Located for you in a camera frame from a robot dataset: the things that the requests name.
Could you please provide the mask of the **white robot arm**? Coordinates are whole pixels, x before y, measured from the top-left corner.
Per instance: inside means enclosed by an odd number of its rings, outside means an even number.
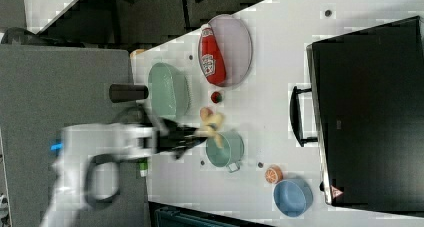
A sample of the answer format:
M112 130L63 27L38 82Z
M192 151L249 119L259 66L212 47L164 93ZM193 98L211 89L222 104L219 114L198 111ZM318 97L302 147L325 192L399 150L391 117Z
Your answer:
M196 127L160 119L150 124L81 124L62 129L61 151L53 163L58 174L52 198L40 227L72 227L79 213L103 210L117 199L120 187L100 198L95 173L105 164L149 158L161 152L181 157L207 137Z

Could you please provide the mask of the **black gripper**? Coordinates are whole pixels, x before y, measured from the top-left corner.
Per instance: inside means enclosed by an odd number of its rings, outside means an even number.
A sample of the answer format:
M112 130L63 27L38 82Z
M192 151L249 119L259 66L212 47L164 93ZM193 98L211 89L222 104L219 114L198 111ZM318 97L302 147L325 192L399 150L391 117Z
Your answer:
M193 137L185 140L184 136L194 135L196 127L178 126L174 121L158 118L152 121L156 129L153 151L172 152L176 160L180 159L188 150L204 143L206 137Z

